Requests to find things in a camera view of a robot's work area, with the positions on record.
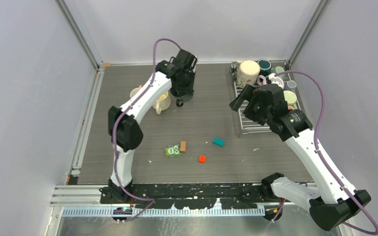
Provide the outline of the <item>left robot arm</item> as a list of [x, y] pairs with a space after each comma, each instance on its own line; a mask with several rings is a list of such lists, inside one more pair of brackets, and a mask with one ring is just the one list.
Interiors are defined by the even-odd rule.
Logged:
[[131, 196], [131, 167], [135, 149], [143, 140], [140, 123], [165, 92], [176, 98], [177, 107], [189, 102], [194, 94], [197, 57], [180, 49], [176, 57], [155, 63], [143, 87], [120, 107], [108, 111], [108, 133], [114, 148], [113, 173], [101, 191], [101, 203], [127, 203]]

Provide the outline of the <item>dark grey mug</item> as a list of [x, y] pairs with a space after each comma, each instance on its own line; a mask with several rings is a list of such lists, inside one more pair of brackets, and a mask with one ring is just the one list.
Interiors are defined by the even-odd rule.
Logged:
[[181, 97], [176, 97], [176, 106], [177, 107], [182, 107], [185, 103], [191, 101], [193, 98], [193, 93], [188, 93], [188, 94], [185, 94]]

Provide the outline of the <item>light green cream mug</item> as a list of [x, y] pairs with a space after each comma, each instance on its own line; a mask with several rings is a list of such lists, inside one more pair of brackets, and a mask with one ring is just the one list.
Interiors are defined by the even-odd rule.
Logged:
[[297, 103], [297, 96], [294, 92], [285, 90], [283, 92], [284, 94], [284, 99], [287, 102], [288, 106], [294, 107]]

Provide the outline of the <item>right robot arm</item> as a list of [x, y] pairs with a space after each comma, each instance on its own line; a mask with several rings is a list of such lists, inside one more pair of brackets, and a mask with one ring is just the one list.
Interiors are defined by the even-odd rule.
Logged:
[[309, 172], [317, 189], [313, 190], [274, 173], [261, 181], [261, 195], [268, 202], [283, 198], [307, 210], [313, 221], [330, 231], [360, 212], [371, 201], [366, 190], [357, 190], [335, 166], [318, 140], [307, 116], [300, 110], [290, 110], [284, 91], [275, 84], [255, 88], [246, 85], [230, 102], [238, 111], [260, 125], [268, 125], [286, 143]]

